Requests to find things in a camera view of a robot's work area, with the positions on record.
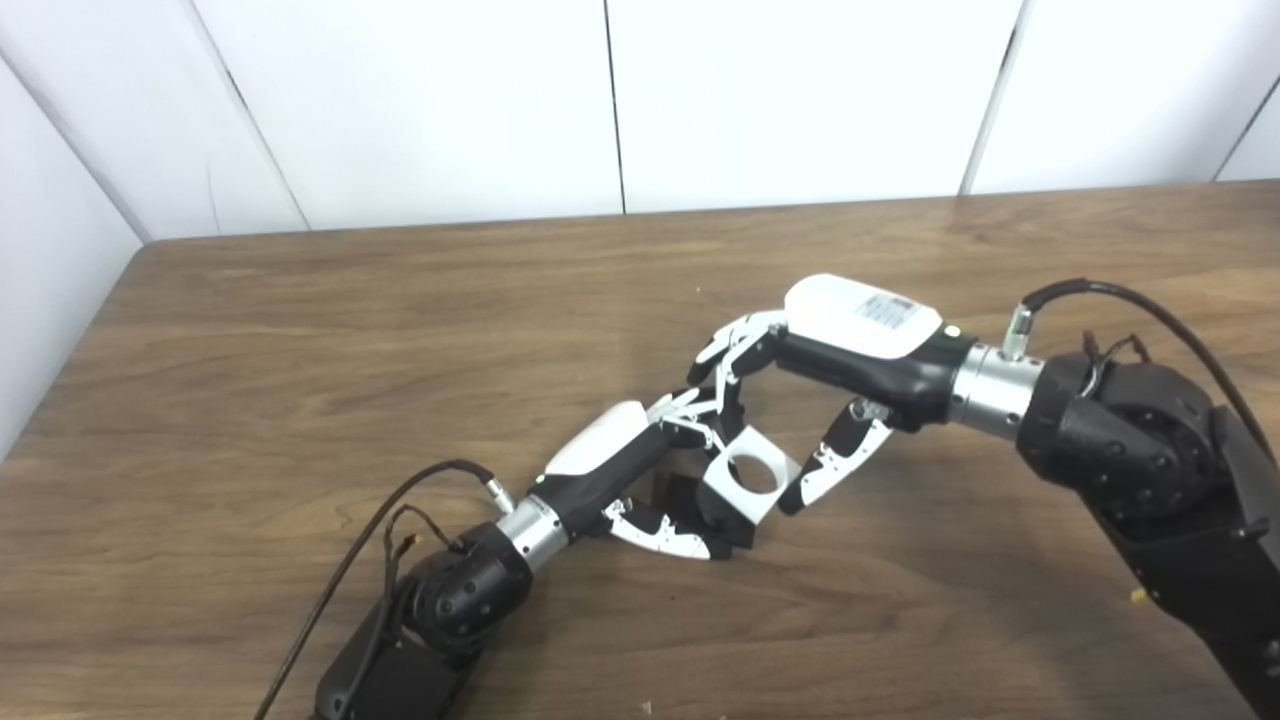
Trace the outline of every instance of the robotic hand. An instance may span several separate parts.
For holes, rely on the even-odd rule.
[[[1153,314],[1204,361],[1234,413],[1152,363],[1135,336],[1100,352],[1087,333],[1083,352],[1025,356],[1036,313],[1082,292]],[[1126,345],[1140,363],[1115,360]],[[722,328],[694,361],[690,384],[714,372],[722,465],[742,455],[795,465],[745,425],[739,404],[741,379],[772,363],[858,397],[799,471],[778,474],[774,493],[730,487],[713,461],[696,491],[708,537],[750,547],[774,502],[788,515],[810,505],[892,430],[968,425],[1014,443],[1038,477],[1075,491],[1147,594],[1204,641],[1260,717],[1280,717],[1280,474],[1239,392],[1167,310],[1119,286],[1066,281],[1027,296],[993,347],[895,293],[805,278],[783,310]]]

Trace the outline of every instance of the panel seam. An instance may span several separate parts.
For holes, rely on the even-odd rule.
[[[88,151],[76,142],[76,133],[72,132],[67,120],[58,111],[58,108],[47,95],[36,87],[35,81],[32,81],[32,78],[22,70],[22,65],[19,63],[13,60],[13,56],[4,49],[3,44],[0,44],[0,63],[9,68],[13,77],[18,79],[18,85],[27,92],[40,113],[45,117],[49,124],[52,126],[54,132],[58,133],[67,149],[70,150],[73,156],[76,156],[76,160],[81,164],[81,167],[84,168],[90,179],[92,179],[97,188],[102,191],[102,195],[106,196],[106,201],[115,208],[116,214],[120,215],[124,224],[133,231],[133,234],[138,238],[138,243],[143,246],[150,245],[155,238],[152,238],[151,233],[147,232],[146,225],[142,224],[142,219],[133,211],[133,208],[131,208],[124,200],[124,196],[115,187],[106,173],[99,168],[97,163],[90,159]]]
[[[1018,64],[1018,51],[1021,49],[1023,38],[1027,36],[1027,23],[1030,20],[1034,5],[1036,0],[1023,0],[1023,4],[1018,8],[1018,17],[1014,18],[1014,27],[1009,32],[1009,44],[1005,45],[1005,55],[1000,60],[1000,70],[996,73],[996,82],[992,83],[991,96],[987,99],[987,110],[982,114],[982,123],[978,124],[978,135],[974,137],[973,150],[969,152],[969,163],[965,165],[956,195],[965,196],[973,193],[973,183],[978,177],[982,158],[987,152],[987,141],[991,138],[991,131],[996,126],[1000,105],[1005,100],[1005,87],[1014,73],[1014,65]]]

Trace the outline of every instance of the wood grain surface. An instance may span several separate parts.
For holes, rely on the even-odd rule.
[[[248,717],[380,500],[465,456],[526,488],[609,405],[678,387],[708,334],[833,272],[995,338],[1065,277],[1132,283],[1216,348],[1280,437],[1280,183],[159,242],[0,466],[0,715]],[[1033,352],[1166,332],[1056,304]],[[751,419],[803,457],[846,401],[777,370]],[[694,459],[673,457],[673,466]],[[492,519],[442,477],[448,532]],[[353,570],[273,717],[302,719],[378,592]],[[1245,719],[1074,497],[965,428],[892,438],[756,548],[605,539],[535,584],[454,717]]]

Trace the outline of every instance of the label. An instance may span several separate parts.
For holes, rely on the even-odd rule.
[[[863,301],[863,304],[854,310],[854,314],[867,318],[868,320],[891,331],[896,331],[902,327],[902,323],[909,320],[911,315],[915,315],[919,309],[920,306],[910,300],[904,300],[887,292],[877,292]]]

